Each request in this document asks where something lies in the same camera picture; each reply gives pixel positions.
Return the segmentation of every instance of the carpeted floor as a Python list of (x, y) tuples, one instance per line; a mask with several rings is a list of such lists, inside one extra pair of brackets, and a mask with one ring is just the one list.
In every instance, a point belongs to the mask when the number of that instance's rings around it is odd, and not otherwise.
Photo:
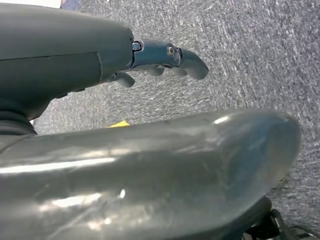
[(288, 223), (320, 232), (320, 1), (67, 0), (63, 8), (125, 22), (137, 37), (198, 53), (204, 81), (134, 74), (53, 101), (40, 134), (152, 122), (227, 108), (272, 108), (300, 120), (303, 145), (288, 182), (270, 194)]

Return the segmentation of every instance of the glossy plastic surface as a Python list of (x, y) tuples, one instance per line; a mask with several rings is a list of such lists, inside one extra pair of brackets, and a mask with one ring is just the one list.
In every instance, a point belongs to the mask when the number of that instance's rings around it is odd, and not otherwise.
[(245, 214), (287, 173), (301, 132), (250, 110), (10, 141), (2, 240), (163, 240)]

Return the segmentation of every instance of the robotic hand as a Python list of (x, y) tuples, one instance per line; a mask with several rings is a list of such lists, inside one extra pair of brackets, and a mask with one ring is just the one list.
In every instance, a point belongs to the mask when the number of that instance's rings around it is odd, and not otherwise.
[[(128, 74), (131, 71), (159, 76), (171, 69), (197, 80), (208, 73), (192, 51), (134, 40), (125, 25), (76, 12), (0, 4), (0, 31), (0, 119), (32, 120), (52, 99), (106, 82), (131, 87), (134, 80)], [(19, 122), (16, 134), (32, 132), (26, 121)]]

